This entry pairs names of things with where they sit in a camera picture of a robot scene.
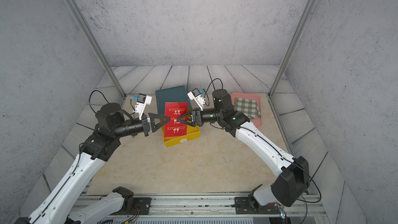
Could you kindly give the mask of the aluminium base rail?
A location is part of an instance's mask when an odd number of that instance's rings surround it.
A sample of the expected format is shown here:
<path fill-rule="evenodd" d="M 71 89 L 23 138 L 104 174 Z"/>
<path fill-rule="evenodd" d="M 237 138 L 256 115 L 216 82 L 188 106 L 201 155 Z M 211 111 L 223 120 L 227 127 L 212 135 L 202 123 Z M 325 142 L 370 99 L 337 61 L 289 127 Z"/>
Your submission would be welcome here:
<path fill-rule="evenodd" d="M 139 224 L 153 223 L 165 219 L 167 223 L 215 223 L 224 219 L 227 223 L 264 217 L 271 224 L 328 224 L 325 209 L 317 195 L 306 195 L 291 207 L 281 205 L 285 216 L 277 214 L 237 214 L 235 199 L 247 197 L 248 193 L 224 194 L 137 194 L 134 198 L 150 198 L 148 215 L 127 214 L 124 211 L 113 213 L 96 224 Z M 72 207 L 79 211 L 105 196 L 80 196 Z"/>

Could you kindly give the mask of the left aluminium frame post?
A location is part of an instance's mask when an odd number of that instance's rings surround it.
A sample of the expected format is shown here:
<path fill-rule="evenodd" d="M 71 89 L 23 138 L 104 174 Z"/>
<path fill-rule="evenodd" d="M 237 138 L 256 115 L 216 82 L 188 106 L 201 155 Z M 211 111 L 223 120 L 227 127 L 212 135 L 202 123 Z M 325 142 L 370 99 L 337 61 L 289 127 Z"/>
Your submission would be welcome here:
<path fill-rule="evenodd" d="M 116 75 L 114 74 L 111 66 L 109 65 L 109 62 L 107 61 L 103 51 L 101 50 L 97 40 L 95 39 L 92 31 L 90 30 L 89 25 L 87 24 L 87 21 L 85 20 L 82 12 L 80 11 L 77 3 L 75 0 L 64 0 L 66 3 L 68 9 L 72 13 L 73 17 L 77 21 L 80 29 L 82 30 L 85 38 L 87 39 L 88 43 L 90 44 L 91 48 L 93 49 L 96 57 L 100 61 L 102 67 L 104 68 L 105 72 L 109 76 L 111 82 L 114 84 L 116 87 L 117 91 L 119 94 L 122 96 L 122 98 L 126 97 L 126 93 L 123 90 L 122 86 L 119 83 L 119 80 L 117 79 Z"/>

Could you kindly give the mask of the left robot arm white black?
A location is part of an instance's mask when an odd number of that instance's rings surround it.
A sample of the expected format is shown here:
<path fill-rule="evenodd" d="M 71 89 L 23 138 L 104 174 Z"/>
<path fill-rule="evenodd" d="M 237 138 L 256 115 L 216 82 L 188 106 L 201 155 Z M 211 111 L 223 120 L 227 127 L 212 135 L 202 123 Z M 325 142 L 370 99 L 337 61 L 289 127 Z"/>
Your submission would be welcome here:
<path fill-rule="evenodd" d="M 95 113 L 98 121 L 93 133 L 81 144 L 79 154 L 55 189 L 29 217 L 18 224 L 96 224 L 105 217 L 134 207 L 132 191 L 118 187 L 108 196 L 79 211 L 71 211 L 87 183 L 120 146 L 120 138 L 143 133 L 148 136 L 170 121 L 150 113 L 133 118 L 118 103 L 108 103 Z"/>

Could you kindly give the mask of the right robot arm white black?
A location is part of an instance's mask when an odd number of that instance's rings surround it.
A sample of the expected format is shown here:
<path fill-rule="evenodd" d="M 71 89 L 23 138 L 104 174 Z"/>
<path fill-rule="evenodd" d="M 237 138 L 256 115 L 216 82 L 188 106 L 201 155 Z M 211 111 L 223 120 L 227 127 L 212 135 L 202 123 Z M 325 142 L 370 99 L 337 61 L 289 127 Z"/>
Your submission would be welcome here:
<path fill-rule="evenodd" d="M 242 141 L 253 150 L 271 169 L 276 180 L 261 185 L 250 193 L 251 207 L 258 209 L 271 203 L 291 207 L 310 186 L 308 161 L 285 152 L 268 139 L 244 113 L 237 111 L 230 94 L 225 89 L 212 93 L 213 108 L 205 108 L 203 91 L 194 89 L 187 96 L 198 107 L 178 117 L 178 121 L 192 127 L 205 123 L 218 123 L 224 131 Z"/>

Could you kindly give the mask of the red postcard english text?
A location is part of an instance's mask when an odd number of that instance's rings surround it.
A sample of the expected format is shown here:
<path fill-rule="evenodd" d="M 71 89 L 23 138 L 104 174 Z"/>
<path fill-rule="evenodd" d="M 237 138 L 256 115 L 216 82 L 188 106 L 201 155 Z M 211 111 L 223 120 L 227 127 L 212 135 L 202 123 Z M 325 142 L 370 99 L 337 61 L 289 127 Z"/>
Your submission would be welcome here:
<path fill-rule="evenodd" d="M 170 117 L 170 121 L 164 126 L 164 137 L 173 138 L 184 136 L 187 133 L 187 127 L 181 123 L 178 118 L 187 113 L 187 102 L 166 102 L 165 116 Z"/>

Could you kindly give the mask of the right aluminium frame post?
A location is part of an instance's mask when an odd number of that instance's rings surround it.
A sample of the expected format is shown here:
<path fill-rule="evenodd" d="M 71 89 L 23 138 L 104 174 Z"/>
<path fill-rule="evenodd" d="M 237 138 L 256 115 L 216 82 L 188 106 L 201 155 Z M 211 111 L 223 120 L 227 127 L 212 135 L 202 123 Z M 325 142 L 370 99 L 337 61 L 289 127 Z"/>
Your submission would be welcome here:
<path fill-rule="evenodd" d="M 282 80 L 282 77 L 283 77 L 292 57 L 293 57 L 294 51 L 295 51 L 295 49 L 299 43 L 299 40 L 304 32 L 305 26 L 314 10 L 316 2 L 317 2 L 317 0 L 307 0 L 304 10 L 301 14 L 300 20 L 299 20 L 297 27 L 294 31 L 294 34 L 292 36 L 291 42 L 288 46 L 288 49 L 285 53 L 284 58 L 282 59 L 279 70 L 276 74 L 276 78 L 275 78 L 275 80 L 272 84 L 271 90 L 268 94 L 268 97 L 271 99 L 273 98 L 274 94 L 276 93 L 277 88 Z"/>

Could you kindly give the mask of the green checked cloth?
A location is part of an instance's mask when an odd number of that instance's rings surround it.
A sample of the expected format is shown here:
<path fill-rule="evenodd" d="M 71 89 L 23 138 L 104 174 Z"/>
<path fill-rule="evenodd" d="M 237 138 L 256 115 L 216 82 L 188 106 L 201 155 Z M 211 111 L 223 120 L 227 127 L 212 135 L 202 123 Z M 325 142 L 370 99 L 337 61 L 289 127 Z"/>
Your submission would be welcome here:
<path fill-rule="evenodd" d="M 249 119 L 257 119 L 261 117 L 260 108 L 256 100 L 237 97 L 234 99 L 234 109 L 242 112 Z"/>

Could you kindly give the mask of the pink tray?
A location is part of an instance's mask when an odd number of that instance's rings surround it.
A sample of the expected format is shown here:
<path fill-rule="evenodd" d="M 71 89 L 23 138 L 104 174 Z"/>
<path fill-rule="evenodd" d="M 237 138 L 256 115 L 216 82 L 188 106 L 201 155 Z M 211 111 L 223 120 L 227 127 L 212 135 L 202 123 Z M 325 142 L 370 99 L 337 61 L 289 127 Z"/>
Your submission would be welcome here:
<path fill-rule="evenodd" d="M 245 114 L 256 127 L 262 125 L 261 100 L 259 95 L 233 92 L 231 100 L 236 111 Z"/>

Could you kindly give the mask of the yellow top drawer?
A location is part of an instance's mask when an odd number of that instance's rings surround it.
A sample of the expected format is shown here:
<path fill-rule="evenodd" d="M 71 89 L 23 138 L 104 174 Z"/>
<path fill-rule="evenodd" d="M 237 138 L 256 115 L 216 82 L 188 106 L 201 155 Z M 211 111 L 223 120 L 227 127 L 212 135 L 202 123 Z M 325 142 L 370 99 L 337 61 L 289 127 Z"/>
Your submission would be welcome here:
<path fill-rule="evenodd" d="M 193 139 L 197 139 L 201 136 L 200 129 L 199 127 L 191 127 L 186 125 L 187 127 L 187 133 L 184 136 L 178 136 L 178 137 L 173 137 L 173 138 L 165 138 L 164 137 L 164 126 L 162 127 L 162 133 L 163 133 L 163 142 L 166 147 L 171 147 L 175 146 L 187 141 L 191 141 Z"/>

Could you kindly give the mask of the teal drawer cabinet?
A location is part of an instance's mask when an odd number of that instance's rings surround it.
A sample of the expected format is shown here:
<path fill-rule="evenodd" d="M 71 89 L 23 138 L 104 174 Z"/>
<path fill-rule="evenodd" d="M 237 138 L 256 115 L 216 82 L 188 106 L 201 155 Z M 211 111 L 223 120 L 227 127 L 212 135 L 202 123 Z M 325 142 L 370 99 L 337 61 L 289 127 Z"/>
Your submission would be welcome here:
<path fill-rule="evenodd" d="M 187 102 L 188 109 L 191 109 L 191 100 L 185 86 L 161 89 L 155 92 L 157 111 L 159 115 L 165 115 L 166 102 Z"/>

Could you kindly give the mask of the aluminium frame post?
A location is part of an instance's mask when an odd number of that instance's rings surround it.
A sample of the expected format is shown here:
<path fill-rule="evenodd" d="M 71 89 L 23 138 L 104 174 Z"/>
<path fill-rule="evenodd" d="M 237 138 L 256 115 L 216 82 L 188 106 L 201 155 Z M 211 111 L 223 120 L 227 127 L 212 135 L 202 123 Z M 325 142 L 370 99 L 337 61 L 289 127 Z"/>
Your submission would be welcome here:
<path fill-rule="evenodd" d="M 275 78 L 275 80 L 272 84 L 271 90 L 268 94 L 268 97 L 271 99 L 273 98 L 274 94 L 276 93 L 277 88 L 282 80 L 282 77 L 283 77 L 292 57 L 293 57 L 294 51 L 295 51 L 295 49 L 299 43 L 299 40 L 304 32 L 305 26 L 314 10 L 316 2 L 317 2 L 317 0 L 307 0 L 304 10 L 301 14 L 300 20 L 299 20 L 297 27 L 294 31 L 294 34 L 292 36 L 291 42 L 288 46 L 288 49 L 285 53 L 284 58 L 282 59 L 279 70 L 276 74 L 276 78 Z"/>
<path fill-rule="evenodd" d="M 64 0 L 66 3 L 68 9 L 72 13 L 73 17 L 77 21 L 80 29 L 82 30 L 85 38 L 87 39 L 88 43 L 90 44 L 91 48 L 93 49 L 96 57 L 100 61 L 102 67 L 104 68 L 105 72 L 109 76 L 111 82 L 114 84 L 116 87 L 117 91 L 119 94 L 122 96 L 122 98 L 126 97 L 126 93 L 123 90 L 122 86 L 119 83 L 119 80 L 117 79 L 116 75 L 114 74 L 111 66 L 109 65 L 109 62 L 107 61 L 103 51 L 101 50 L 97 40 L 95 39 L 92 31 L 90 30 L 89 25 L 87 24 L 87 21 L 85 20 L 82 12 L 80 11 L 77 3 L 75 0 Z"/>

